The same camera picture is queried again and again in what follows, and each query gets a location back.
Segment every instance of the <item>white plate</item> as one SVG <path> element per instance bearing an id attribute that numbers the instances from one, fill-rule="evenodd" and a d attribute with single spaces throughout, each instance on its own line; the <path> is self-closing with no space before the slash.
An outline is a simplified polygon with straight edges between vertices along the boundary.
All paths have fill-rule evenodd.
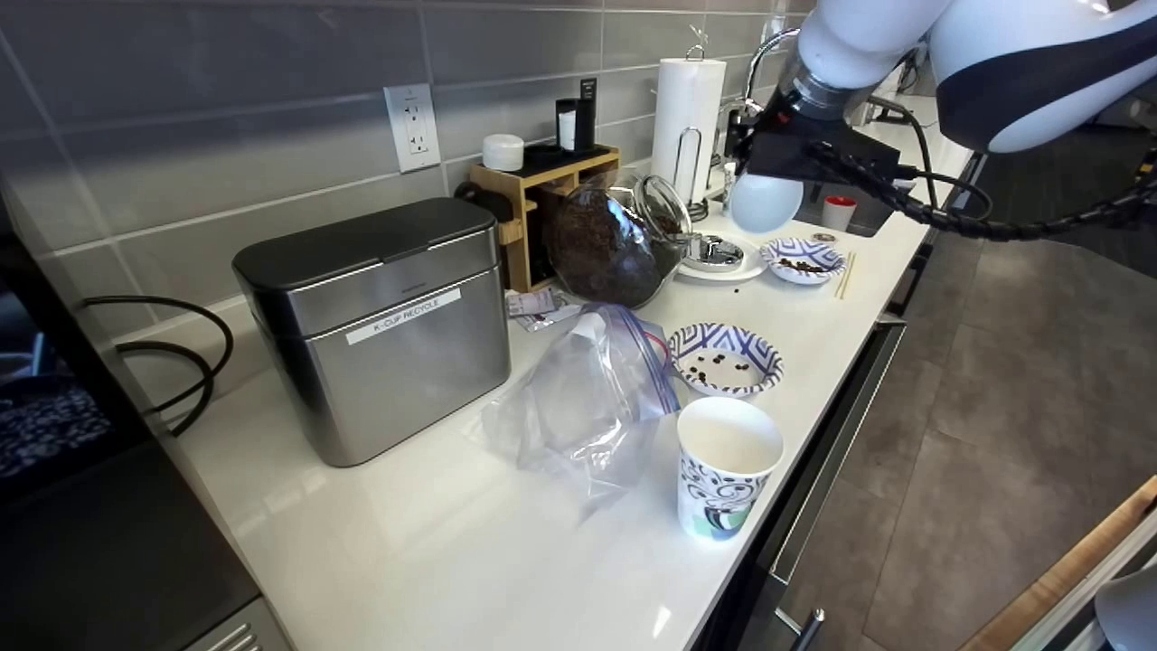
<path id="1" fill-rule="evenodd" d="M 759 279 L 767 273 L 764 255 L 744 249 L 744 261 L 732 265 L 732 268 L 693 268 L 693 265 L 679 265 L 675 268 L 683 279 L 698 279 L 698 281 L 750 281 Z"/>
<path id="2" fill-rule="evenodd" d="M 782 353 L 753 328 L 693 321 L 670 338 L 675 374 L 698 394 L 753 397 L 782 379 Z"/>
<path id="3" fill-rule="evenodd" d="M 823 285 L 844 268 L 844 257 L 831 245 L 812 239 L 782 239 L 764 249 L 767 268 L 791 285 Z"/>

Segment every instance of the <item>blue and white bowl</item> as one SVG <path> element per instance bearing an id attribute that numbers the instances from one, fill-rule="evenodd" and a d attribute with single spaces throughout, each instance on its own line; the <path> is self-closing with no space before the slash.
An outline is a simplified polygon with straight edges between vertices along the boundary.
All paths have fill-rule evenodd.
<path id="1" fill-rule="evenodd" d="M 769 244 L 764 257 L 767 268 L 791 285 L 823 285 L 844 268 L 844 257 L 812 239 Z"/>
<path id="2" fill-rule="evenodd" d="M 753 328 L 693 321 L 670 338 L 675 374 L 698 394 L 753 397 L 782 379 L 782 353 Z"/>

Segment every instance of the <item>plastic bag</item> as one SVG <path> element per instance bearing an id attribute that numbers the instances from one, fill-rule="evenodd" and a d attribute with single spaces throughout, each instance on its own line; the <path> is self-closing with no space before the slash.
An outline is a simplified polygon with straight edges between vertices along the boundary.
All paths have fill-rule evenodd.
<path id="1" fill-rule="evenodd" d="M 604 303 L 645 303 L 679 265 L 683 227 L 623 206 L 593 177 L 542 211 L 542 245 L 567 294 Z"/>
<path id="2" fill-rule="evenodd" d="M 499 456 L 563 478 L 596 509 L 645 475 L 656 427 L 675 409 L 663 338 L 604 303 L 483 409 L 482 432 Z"/>

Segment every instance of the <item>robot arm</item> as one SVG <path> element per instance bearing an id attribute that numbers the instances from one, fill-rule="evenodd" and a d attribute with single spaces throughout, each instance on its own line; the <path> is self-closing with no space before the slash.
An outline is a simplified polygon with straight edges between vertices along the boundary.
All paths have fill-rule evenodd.
<path id="1" fill-rule="evenodd" d="M 844 111 L 918 40 L 940 129 L 978 152 L 1023 152 L 1157 77 L 1157 0 L 821 0 L 767 111 L 737 139 L 744 171 L 891 187 L 896 152 Z"/>

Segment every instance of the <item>electrical outlet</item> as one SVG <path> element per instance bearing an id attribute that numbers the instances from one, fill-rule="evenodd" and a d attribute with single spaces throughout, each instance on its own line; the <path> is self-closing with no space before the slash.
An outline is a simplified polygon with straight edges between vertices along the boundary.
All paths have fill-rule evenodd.
<path id="1" fill-rule="evenodd" d="M 438 165 L 438 124 L 427 83 L 382 86 L 403 171 Z"/>

